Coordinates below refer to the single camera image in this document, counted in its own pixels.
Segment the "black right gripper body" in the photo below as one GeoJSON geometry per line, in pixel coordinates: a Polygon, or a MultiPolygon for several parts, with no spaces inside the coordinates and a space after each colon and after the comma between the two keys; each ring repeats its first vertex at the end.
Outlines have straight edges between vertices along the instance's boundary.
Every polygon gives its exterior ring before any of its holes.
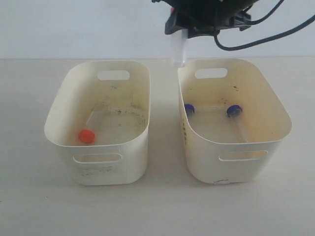
{"type": "Polygon", "coordinates": [[[250,0],[166,0],[172,11],[164,33],[187,30],[188,37],[214,36],[221,30],[250,28],[250,0]]]}

